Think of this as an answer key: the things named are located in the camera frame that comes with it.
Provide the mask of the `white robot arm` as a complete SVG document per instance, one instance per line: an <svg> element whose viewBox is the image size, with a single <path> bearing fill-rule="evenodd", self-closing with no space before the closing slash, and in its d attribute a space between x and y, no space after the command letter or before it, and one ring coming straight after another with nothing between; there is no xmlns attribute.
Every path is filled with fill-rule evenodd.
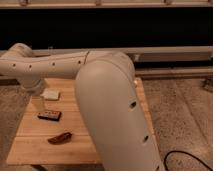
<svg viewBox="0 0 213 171"><path fill-rule="evenodd" d="M75 98L105 171L165 171L136 93L131 58L87 50L36 57L16 43L0 56L0 74L36 92L46 78L72 79Z"/></svg>

